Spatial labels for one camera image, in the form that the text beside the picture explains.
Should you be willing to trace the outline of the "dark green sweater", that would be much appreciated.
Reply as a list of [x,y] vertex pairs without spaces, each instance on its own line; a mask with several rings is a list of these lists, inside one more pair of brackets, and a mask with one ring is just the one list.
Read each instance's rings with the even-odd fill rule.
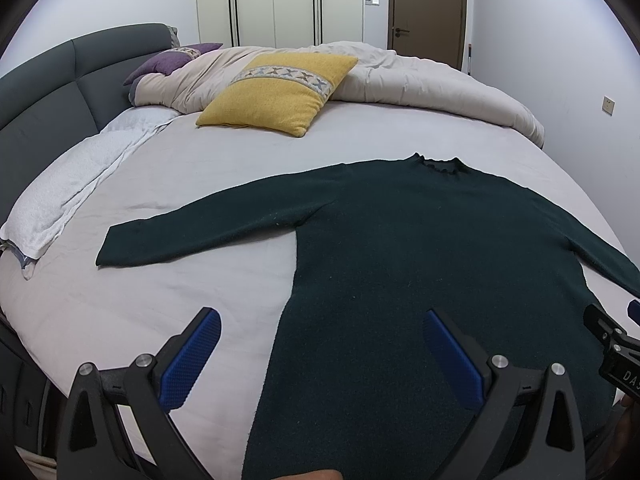
[[596,270],[627,292],[636,266],[564,209],[457,159],[412,156],[285,174],[108,230],[99,266],[142,266],[292,228],[293,290],[280,318],[242,475],[314,469],[347,479],[432,474],[470,414],[426,352],[443,310],[516,364],[564,364],[582,428],[614,389],[582,314]]

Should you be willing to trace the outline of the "white bed sheet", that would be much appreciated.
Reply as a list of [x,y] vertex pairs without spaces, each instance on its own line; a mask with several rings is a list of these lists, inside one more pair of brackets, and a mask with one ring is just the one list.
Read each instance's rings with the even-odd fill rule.
[[1,304],[61,390],[201,309],[221,340],[176,422],[217,479],[430,476],[470,413],[427,352],[440,309],[491,353],[566,366],[582,429],[615,390],[582,324],[639,272],[582,189],[515,130],[332,103],[300,139],[176,118],[88,197]]

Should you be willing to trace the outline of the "white pillow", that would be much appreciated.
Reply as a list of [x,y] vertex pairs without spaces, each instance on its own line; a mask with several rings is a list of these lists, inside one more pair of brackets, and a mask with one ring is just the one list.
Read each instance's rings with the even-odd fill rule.
[[1,247],[17,258],[25,280],[96,188],[178,116],[168,107],[130,107],[32,181],[1,227]]

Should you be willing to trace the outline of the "dark grey headboard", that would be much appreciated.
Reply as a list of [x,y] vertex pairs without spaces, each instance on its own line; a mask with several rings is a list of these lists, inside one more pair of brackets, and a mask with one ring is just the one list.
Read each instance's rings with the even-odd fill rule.
[[1,78],[1,219],[58,156],[129,107],[125,79],[171,47],[165,24],[67,40]]

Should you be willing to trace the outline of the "purple cushion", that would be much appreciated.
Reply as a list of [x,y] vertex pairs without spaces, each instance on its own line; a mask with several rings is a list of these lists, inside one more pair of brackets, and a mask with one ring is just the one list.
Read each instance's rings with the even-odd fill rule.
[[136,68],[122,83],[129,86],[136,79],[147,74],[162,74],[168,76],[178,68],[185,66],[201,55],[216,51],[222,47],[222,44],[216,42],[204,42],[204,44],[190,44],[190,46],[175,47],[159,54],[153,55]]

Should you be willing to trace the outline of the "yellow patterned cushion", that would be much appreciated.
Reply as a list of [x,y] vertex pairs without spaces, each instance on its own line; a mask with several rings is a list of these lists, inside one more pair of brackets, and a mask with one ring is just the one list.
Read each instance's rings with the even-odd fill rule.
[[300,138],[357,62],[352,55],[318,52],[258,55],[205,107],[196,124]]

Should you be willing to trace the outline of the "beige duvet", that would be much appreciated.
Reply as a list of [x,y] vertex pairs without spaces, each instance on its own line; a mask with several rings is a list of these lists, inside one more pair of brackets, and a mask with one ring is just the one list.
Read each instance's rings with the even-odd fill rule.
[[[169,75],[138,67],[125,80],[132,105],[163,105],[182,114],[205,110],[266,47],[216,49],[192,58]],[[544,127],[522,103],[473,77],[427,58],[408,58],[362,42],[337,41],[300,48],[300,53],[352,55],[357,63],[331,98],[446,112],[512,128],[540,148]]]

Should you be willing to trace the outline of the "brown door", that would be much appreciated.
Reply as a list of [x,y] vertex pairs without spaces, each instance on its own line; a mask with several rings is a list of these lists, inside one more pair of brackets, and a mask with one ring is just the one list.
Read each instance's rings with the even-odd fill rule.
[[390,0],[388,46],[462,69],[468,0]]

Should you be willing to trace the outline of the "white wardrobe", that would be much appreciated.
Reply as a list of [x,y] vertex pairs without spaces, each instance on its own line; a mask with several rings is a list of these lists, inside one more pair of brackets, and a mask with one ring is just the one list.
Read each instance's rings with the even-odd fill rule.
[[196,0],[203,42],[299,48],[363,37],[364,0]]

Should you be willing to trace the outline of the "wall socket plate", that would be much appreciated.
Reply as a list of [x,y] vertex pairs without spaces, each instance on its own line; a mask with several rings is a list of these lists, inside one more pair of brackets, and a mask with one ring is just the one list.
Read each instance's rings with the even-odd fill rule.
[[602,110],[605,114],[612,116],[614,114],[615,102],[608,96],[603,97]]

